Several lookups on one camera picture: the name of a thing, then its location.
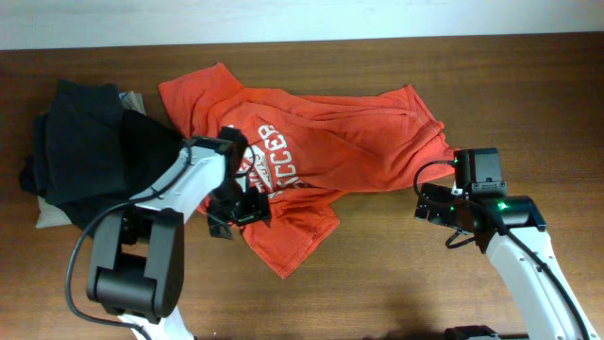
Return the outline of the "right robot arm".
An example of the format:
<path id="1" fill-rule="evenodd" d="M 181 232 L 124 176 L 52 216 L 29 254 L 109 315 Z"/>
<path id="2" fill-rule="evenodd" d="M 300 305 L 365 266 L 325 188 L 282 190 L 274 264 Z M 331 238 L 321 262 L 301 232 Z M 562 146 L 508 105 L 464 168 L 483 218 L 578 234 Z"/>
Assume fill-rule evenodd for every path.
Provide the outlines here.
<path id="1" fill-rule="evenodd" d="M 475 244 L 509 289 L 527 339 L 596 339 L 556 259 L 534 200 L 511 196 L 495 148 L 454 152 L 447 188 L 415 181 L 419 220 L 453 229 L 449 249 Z"/>

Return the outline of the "red printed t-shirt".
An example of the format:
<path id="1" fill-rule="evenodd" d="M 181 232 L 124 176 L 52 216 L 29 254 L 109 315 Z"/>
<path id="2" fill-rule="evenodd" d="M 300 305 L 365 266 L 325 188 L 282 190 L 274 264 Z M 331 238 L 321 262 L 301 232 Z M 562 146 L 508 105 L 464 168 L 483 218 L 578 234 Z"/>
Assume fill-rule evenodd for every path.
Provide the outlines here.
<path id="1" fill-rule="evenodd" d="M 412 86 L 376 96 L 293 95 L 243 85 L 223 64 L 162 82 L 186 137 L 223 127 L 247 138 L 241 169 L 268 195 L 272 218 L 243 227 L 249 246 L 286 278 L 338 226 L 335 200 L 396 191 L 450 173 L 445 127 Z"/>

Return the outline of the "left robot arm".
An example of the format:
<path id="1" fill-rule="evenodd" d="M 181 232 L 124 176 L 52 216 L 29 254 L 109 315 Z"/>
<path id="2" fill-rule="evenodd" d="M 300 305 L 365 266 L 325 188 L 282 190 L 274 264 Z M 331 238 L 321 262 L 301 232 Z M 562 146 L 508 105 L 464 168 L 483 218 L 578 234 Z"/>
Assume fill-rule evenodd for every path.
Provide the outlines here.
<path id="1" fill-rule="evenodd" d="M 139 339 L 193 338 L 177 308 L 184 226 L 200 204 L 216 238 L 231 238 L 231 226 L 270 222 L 268 195 L 240 168 L 251 148 L 234 127 L 222 127 L 215 138 L 192 137 L 153 184 L 84 229 L 92 237 L 86 293 L 112 316 L 108 325 Z"/>

